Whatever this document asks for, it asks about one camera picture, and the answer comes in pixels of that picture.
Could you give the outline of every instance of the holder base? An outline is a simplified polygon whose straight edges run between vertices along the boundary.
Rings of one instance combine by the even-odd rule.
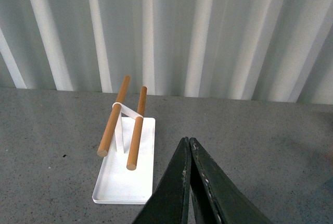
[[[122,117],[124,152],[117,152],[114,136],[104,157],[93,193],[98,204],[145,204],[152,195],[155,119],[144,118],[137,168],[126,168],[135,120]]]

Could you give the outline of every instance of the wooden dowel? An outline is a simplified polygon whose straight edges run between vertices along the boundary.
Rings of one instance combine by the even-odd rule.
[[[120,87],[120,90],[119,90],[119,93],[118,93],[118,96],[116,99],[116,102],[118,102],[118,103],[124,102],[126,92],[127,92],[127,87],[129,86],[129,83],[130,83],[130,79],[131,78],[129,76],[124,77],[123,83],[121,84],[121,87]],[[100,141],[100,145],[99,145],[99,148],[97,151],[97,154],[100,157],[105,157],[108,155],[111,140],[112,140],[114,130],[117,125],[120,111],[121,111],[121,106],[119,104],[115,104],[111,111],[108,123],[106,124],[105,131],[104,131],[102,140]]]
[[[146,97],[147,97],[147,88],[142,87],[141,92],[140,92],[139,104],[137,107],[137,112],[142,116],[144,116],[144,113],[145,113]],[[135,119],[135,125],[134,125],[134,130],[133,130],[133,135],[132,135],[129,158],[127,160],[127,166],[126,166],[126,168],[128,170],[136,169],[143,123],[144,123],[144,119],[142,117],[137,117]]]

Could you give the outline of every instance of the white corrugated wall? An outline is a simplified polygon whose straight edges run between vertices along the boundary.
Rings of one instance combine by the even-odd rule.
[[[333,0],[0,0],[0,86],[333,104]]]

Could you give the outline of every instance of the dark green object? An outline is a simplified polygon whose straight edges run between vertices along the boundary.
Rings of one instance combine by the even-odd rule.
[[[155,193],[133,223],[186,224],[189,190],[198,224],[272,223],[195,139],[182,138]]]
[[[191,150],[188,138],[182,138],[155,193],[136,217],[135,224],[187,224]]]
[[[191,138],[190,145],[196,223],[272,223],[237,189],[197,139]]]

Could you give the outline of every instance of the white plastic tray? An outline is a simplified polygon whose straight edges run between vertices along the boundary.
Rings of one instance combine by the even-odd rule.
[[[155,119],[144,118],[137,168],[126,168],[135,120],[122,117],[124,152],[117,152],[113,135],[103,158],[93,200],[98,204],[145,204],[152,194]]]

